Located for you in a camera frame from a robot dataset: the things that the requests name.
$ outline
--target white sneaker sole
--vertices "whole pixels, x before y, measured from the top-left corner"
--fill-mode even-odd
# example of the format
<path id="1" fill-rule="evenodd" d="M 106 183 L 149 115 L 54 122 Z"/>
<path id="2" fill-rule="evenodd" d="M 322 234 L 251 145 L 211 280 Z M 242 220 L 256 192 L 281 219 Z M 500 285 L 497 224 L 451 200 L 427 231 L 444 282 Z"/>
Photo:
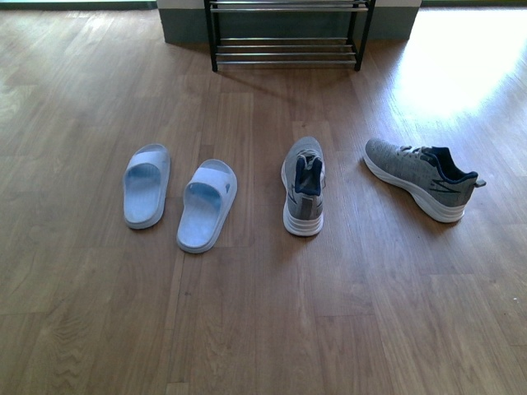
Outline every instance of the white sneaker sole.
<path id="1" fill-rule="evenodd" d="M 451 223 L 461 219 L 464 215 L 464 206 L 448 207 L 439 203 L 430 193 L 418 187 L 416 184 L 405 181 L 392 174 L 386 173 L 379 168 L 368 155 L 364 155 L 364 161 L 371 173 L 377 178 L 382 179 L 388 184 L 395 185 L 402 189 L 406 189 L 415 200 L 415 203 L 434 220 L 439 222 Z"/>
<path id="2" fill-rule="evenodd" d="M 287 181 L 286 181 L 286 162 L 282 164 L 282 182 L 283 186 L 286 189 L 286 203 L 283 206 L 283 224 L 286 227 L 287 231 L 296 236 L 314 236 L 317 235 L 324 225 L 324 213 L 316 220 L 297 220 L 289 213 L 289 208 L 287 208 Z"/>

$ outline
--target shoe rack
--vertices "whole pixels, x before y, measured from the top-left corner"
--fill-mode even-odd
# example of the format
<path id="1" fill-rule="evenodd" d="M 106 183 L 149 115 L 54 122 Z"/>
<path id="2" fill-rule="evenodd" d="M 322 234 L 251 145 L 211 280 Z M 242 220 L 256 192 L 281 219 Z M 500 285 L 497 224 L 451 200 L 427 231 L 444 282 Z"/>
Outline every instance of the shoe rack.
<path id="1" fill-rule="evenodd" d="M 375 0 L 203 1 L 214 72 L 228 64 L 342 64 L 359 71 L 375 9 Z M 346 12 L 349 24 L 342 37 L 223 37 L 219 14 L 228 12 Z M 359 12 L 366 13 L 366 22 L 357 47 L 354 33 Z"/>

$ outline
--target slipper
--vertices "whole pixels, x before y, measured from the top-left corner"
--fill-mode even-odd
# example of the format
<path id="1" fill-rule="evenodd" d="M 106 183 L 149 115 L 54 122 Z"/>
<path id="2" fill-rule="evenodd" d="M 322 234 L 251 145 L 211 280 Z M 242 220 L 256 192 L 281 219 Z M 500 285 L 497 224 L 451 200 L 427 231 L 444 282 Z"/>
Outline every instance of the slipper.
<path id="1" fill-rule="evenodd" d="M 238 189 L 236 175 L 221 160 L 205 160 L 186 186 L 177 241 L 188 253 L 212 248 Z"/>
<path id="2" fill-rule="evenodd" d="M 155 225 L 165 209 L 170 156 L 161 144 L 149 144 L 135 154 L 124 172 L 124 221 L 132 229 Z"/>

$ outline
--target slipper strap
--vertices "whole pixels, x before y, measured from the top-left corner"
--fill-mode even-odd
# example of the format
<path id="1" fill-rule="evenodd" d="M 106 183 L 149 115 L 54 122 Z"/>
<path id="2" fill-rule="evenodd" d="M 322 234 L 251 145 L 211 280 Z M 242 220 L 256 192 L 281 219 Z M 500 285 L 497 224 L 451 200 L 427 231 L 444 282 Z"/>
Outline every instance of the slipper strap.
<path id="1" fill-rule="evenodd" d="M 187 188 L 192 184 L 205 184 L 212 187 L 222 198 L 228 195 L 232 187 L 231 178 L 227 173 L 207 167 L 199 167 L 196 170 Z"/>
<path id="2" fill-rule="evenodd" d="M 128 163 L 126 170 L 130 170 L 139 165 L 154 165 L 159 171 L 162 171 L 163 167 L 166 166 L 166 152 L 149 151 L 136 154 Z"/>

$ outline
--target sneaker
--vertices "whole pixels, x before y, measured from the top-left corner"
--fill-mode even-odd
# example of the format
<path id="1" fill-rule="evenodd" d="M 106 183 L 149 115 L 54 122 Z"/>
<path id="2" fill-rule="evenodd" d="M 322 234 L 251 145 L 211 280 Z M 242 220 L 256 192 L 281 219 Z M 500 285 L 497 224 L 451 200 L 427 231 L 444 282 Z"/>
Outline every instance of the sneaker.
<path id="1" fill-rule="evenodd" d="M 291 147 L 283 161 L 282 182 L 286 187 L 283 224 L 287 231 L 297 236 L 319 233 L 324 224 L 324 157 L 316 139 L 303 137 Z"/>
<path id="2" fill-rule="evenodd" d="M 478 173 L 464 173 L 448 148 L 395 146 L 372 138 L 366 144 L 366 165 L 379 179 L 404 188 L 423 211 L 439 222 L 456 222 L 474 188 L 485 185 Z"/>

